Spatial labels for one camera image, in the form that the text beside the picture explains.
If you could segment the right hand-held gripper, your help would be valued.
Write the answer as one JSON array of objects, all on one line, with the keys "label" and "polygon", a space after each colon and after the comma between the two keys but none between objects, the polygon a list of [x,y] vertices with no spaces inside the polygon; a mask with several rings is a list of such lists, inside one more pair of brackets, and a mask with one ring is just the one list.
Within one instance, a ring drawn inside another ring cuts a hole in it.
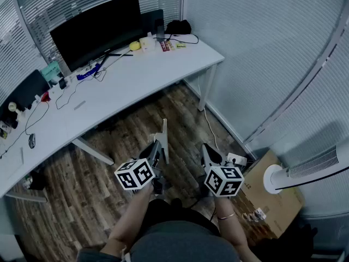
[{"label": "right hand-held gripper", "polygon": [[201,165],[206,173],[203,184],[216,197],[236,196],[244,177],[234,162],[207,143],[201,146]]}]

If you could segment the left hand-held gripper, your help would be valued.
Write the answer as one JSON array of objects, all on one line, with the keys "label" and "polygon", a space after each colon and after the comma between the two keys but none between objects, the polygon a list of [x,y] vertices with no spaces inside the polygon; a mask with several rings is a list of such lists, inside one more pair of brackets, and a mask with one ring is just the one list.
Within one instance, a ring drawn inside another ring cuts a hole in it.
[{"label": "left hand-held gripper", "polygon": [[163,119],[162,132],[150,134],[148,143],[136,158],[121,164],[114,174],[124,190],[135,192],[151,183],[154,193],[162,194],[169,187],[162,170],[158,168],[161,160],[169,164],[166,118]]}]

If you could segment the person's right forearm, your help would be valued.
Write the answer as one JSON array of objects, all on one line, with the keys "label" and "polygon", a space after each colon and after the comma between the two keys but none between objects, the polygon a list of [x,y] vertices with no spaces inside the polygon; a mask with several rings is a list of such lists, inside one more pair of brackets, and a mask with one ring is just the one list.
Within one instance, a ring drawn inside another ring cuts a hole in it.
[{"label": "person's right forearm", "polygon": [[216,216],[221,237],[233,245],[242,262],[261,262],[248,245],[234,205],[229,198],[214,197]]}]

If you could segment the person's left forearm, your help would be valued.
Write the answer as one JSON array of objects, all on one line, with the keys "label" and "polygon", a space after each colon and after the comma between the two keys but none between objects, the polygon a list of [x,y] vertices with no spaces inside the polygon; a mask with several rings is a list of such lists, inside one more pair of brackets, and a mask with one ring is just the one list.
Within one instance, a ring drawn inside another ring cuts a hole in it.
[{"label": "person's left forearm", "polygon": [[153,185],[148,183],[134,194],[125,213],[111,231],[101,253],[121,258],[123,253],[130,250],[141,229],[152,192]]}]

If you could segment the white power strip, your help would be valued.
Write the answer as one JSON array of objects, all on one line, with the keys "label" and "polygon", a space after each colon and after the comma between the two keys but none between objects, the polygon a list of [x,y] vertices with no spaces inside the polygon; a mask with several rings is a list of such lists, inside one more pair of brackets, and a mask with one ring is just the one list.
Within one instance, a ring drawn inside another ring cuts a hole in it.
[{"label": "white power strip", "polygon": [[240,165],[240,166],[246,166],[247,164],[247,158],[243,157],[243,156],[239,156],[237,154],[234,153],[228,153],[227,155],[227,160],[231,163],[233,163],[234,165]]}]

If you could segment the brown cardboard box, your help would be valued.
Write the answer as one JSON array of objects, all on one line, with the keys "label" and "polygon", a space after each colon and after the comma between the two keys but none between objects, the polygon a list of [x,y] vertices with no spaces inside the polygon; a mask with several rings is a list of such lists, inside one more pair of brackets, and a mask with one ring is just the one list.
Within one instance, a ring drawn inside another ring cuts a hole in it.
[{"label": "brown cardboard box", "polygon": [[[237,217],[252,245],[262,239],[279,238],[302,209],[304,198],[297,188],[290,188],[278,194],[268,193],[263,185],[266,169],[272,165],[280,165],[277,156],[269,150],[262,158],[255,161],[243,172],[244,184],[232,199]],[[261,208],[267,218],[264,221],[248,222],[244,212],[250,213]]]}]

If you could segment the person's black trousers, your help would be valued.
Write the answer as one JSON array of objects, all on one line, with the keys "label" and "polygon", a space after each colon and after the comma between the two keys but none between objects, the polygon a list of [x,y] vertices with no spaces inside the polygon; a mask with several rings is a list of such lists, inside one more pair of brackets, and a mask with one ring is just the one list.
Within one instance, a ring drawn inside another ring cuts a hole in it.
[{"label": "person's black trousers", "polygon": [[215,236],[220,236],[218,228],[205,216],[190,208],[182,206],[179,198],[168,204],[165,200],[155,199],[149,202],[148,209],[143,219],[139,237],[149,231],[156,224],[170,221],[185,221],[197,224]]}]

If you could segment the white desk leg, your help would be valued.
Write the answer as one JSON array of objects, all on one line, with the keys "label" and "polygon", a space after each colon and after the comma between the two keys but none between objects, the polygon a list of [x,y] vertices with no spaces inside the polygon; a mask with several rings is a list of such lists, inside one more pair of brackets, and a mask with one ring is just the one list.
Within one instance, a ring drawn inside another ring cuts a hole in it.
[{"label": "white desk leg", "polygon": [[113,165],[115,163],[112,158],[93,147],[91,143],[82,137],[74,139],[71,143],[108,165]]},{"label": "white desk leg", "polygon": [[213,80],[215,78],[216,68],[217,68],[217,64],[214,64],[211,67],[209,67],[206,70],[206,73],[203,77],[203,82],[202,82],[203,85],[200,88],[200,101],[198,104],[199,111],[203,111],[205,106],[206,106],[206,102],[207,102],[207,99],[209,96],[210,88],[211,88],[211,85],[212,85]]}]

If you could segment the person's grey shirt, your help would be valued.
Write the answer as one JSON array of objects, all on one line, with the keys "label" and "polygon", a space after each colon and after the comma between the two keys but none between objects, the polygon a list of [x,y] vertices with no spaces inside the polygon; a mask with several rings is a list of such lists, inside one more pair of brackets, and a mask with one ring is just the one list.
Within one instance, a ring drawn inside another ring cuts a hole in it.
[{"label": "person's grey shirt", "polygon": [[93,249],[79,251],[76,262],[240,262],[233,246],[208,229],[187,221],[148,228],[120,258]]}]

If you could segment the wooden back scratcher stick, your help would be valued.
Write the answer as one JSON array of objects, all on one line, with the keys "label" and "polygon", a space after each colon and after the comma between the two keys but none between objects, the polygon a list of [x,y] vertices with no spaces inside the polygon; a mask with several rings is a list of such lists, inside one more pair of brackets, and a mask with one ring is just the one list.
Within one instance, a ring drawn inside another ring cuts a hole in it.
[{"label": "wooden back scratcher stick", "polygon": [[115,62],[117,62],[119,59],[130,53],[131,50],[128,48],[126,51],[121,53],[120,56],[116,56],[115,59],[111,60],[106,66],[104,66],[103,70],[107,70],[110,66],[112,66]]}]

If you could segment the clear water bottle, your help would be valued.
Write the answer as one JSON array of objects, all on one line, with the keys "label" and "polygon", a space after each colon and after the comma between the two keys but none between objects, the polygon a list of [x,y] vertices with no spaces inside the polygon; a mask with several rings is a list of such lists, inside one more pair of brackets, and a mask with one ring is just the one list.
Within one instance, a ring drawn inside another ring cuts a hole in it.
[{"label": "clear water bottle", "polygon": [[155,25],[155,29],[157,31],[156,39],[158,42],[162,42],[165,39],[164,20],[163,19],[156,19],[154,25]]}]

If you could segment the large curved black monitor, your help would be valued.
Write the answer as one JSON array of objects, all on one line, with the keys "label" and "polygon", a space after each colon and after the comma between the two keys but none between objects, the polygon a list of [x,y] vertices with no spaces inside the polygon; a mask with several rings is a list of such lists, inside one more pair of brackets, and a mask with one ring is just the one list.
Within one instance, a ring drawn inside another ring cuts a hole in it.
[{"label": "large curved black monitor", "polygon": [[90,8],[50,32],[71,72],[143,34],[139,0],[111,0]]}]

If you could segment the white flat pad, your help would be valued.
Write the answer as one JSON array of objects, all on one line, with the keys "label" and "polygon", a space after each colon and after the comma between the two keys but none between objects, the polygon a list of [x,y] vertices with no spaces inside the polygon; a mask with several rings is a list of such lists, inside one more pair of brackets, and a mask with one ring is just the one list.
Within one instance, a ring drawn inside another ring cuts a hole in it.
[{"label": "white flat pad", "polygon": [[23,165],[23,147],[18,148],[12,156],[7,157],[7,161],[8,161],[7,178],[10,178]]}]

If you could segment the small white desk fan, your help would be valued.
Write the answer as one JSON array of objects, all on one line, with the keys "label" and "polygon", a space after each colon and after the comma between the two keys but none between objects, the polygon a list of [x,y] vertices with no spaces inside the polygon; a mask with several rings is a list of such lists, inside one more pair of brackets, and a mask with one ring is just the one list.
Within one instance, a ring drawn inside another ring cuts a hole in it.
[{"label": "small white desk fan", "polygon": [[21,120],[25,118],[25,113],[17,107],[16,103],[10,102],[8,104],[8,109],[10,112],[14,112],[17,114],[17,120]]}]

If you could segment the small bottles cluster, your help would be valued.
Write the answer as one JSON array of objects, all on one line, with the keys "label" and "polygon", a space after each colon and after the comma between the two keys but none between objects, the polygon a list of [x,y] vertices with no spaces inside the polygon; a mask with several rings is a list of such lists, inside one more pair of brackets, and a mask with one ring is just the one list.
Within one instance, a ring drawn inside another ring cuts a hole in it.
[{"label": "small bottles cluster", "polygon": [[0,118],[0,137],[7,139],[8,135],[13,129],[18,126],[18,120],[14,117],[1,117]]}]

